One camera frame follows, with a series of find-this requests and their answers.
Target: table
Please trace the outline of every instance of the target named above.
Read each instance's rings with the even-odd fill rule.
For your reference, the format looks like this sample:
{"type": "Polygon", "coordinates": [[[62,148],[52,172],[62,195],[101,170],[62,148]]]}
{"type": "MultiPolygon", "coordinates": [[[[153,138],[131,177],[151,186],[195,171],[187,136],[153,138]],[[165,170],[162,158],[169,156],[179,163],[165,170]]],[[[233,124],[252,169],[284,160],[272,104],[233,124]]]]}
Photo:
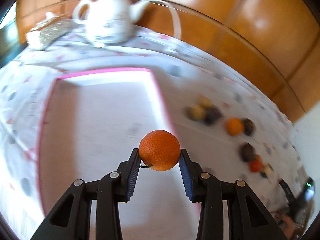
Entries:
{"type": "Polygon", "coordinates": [[[48,95],[56,78],[66,73],[117,66],[150,69],[181,147],[204,171],[228,182],[245,180],[269,211],[286,204],[280,178],[294,194],[299,192],[302,164],[290,143],[291,122],[231,67],[189,44],[142,27],[136,27],[129,41],[106,48],[92,47],[83,36],[76,29],[45,51],[26,48],[0,70],[0,212],[20,239],[30,239],[44,218],[38,139],[48,95]],[[199,94],[210,98],[224,115],[214,126],[184,114],[199,94]],[[254,136],[230,137],[224,122],[232,116],[250,118],[257,127],[254,136]],[[251,173],[240,160],[238,148],[244,142],[272,165],[275,172],[269,179],[251,173]]]}

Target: teapot handle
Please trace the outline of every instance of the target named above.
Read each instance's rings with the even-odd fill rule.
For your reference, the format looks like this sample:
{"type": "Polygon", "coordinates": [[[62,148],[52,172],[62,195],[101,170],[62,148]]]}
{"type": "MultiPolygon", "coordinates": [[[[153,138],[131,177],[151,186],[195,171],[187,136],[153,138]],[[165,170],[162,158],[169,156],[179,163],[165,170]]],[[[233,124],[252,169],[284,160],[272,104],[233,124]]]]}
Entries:
{"type": "Polygon", "coordinates": [[[79,13],[80,13],[81,8],[82,8],[84,5],[86,5],[86,4],[89,6],[88,9],[90,9],[90,5],[92,4],[92,1],[91,1],[91,0],[81,0],[81,1],[78,3],[78,5],[75,7],[75,9],[73,10],[73,12],[72,12],[72,18],[73,18],[73,20],[74,20],[76,23],[78,23],[78,24],[85,24],[85,21],[86,21],[86,20],[81,20],[81,19],[79,18],[79,13]]]}

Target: teapot spout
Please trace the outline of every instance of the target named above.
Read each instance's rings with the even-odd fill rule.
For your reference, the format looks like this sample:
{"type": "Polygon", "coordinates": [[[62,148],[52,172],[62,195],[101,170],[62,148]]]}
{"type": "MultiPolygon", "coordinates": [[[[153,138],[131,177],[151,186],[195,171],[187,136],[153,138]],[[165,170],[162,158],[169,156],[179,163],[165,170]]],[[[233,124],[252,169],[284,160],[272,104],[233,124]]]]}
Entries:
{"type": "Polygon", "coordinates": [[[130,19],[132,23],[136,23],[141,19],[142,14],[146,9],[148,3],[149,3],[148,1],[144,0],[144,1],[139,1],[135,4],[130,5],[129,12],[130,12],[130,19]]]}

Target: mandarin orange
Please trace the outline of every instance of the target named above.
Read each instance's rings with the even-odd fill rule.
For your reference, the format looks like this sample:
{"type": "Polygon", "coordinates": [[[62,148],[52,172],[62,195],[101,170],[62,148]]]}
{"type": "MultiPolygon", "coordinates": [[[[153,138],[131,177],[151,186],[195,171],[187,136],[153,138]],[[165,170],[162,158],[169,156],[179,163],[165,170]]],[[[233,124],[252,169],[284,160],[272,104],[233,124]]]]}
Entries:
{"type": "Polygon", "coordinates": [[[146,167],[155,171],[167,171],[173,168],[180,158],[180,144],[171,133],[155,130],[141,140],[139,155],[146,167]]]}
{"type": "Polygon", "coordinates": [[[229,135],[235,136],[244,131],[244,124],[240,119],[232,117],[226,122],[226,130],[229,135]]]}

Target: white wall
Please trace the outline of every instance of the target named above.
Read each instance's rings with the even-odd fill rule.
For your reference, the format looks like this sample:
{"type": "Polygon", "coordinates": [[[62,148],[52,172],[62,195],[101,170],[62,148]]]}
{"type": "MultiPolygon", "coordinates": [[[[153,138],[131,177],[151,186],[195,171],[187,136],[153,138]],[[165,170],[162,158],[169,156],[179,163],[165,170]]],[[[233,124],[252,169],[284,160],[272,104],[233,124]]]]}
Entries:
{"type": "Polygon", "coordinates": [[[315,180],[315,211],[308,226],[320,210],[320,102],[295,123],[292,135],[295,146],[307,174],[315,180]]]}

